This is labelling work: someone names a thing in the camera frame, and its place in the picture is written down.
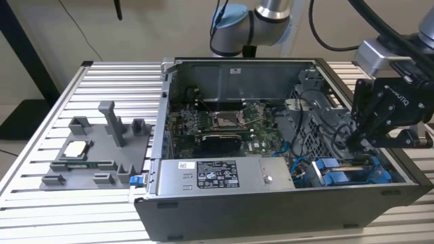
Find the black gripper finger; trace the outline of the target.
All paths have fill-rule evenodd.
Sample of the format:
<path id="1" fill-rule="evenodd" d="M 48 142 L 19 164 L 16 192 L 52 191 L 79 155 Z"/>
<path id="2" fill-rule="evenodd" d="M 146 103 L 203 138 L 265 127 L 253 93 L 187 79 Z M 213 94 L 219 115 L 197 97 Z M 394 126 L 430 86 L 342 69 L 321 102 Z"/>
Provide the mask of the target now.
<path id="1" fill-rule="evenodd" d="M 389 133 L 397 127 L 392 121 L 374 122 L 362 126 L 362 149 L 373 153 L 378 148 L 422 148 L 418 132 L 410 126 L 396 137 Z"/>
<path id="2" fill-rule="evenodd" d="M 350 150 L 362 150 L 362 141 L 384 138 L 388 119 L 396 111 L 396 105 L 386 97 L 384 88 L 374 87 L 374 81 L 358 79 L 354 91 L 352 115 L 356 130 L 346 140 Z"/>

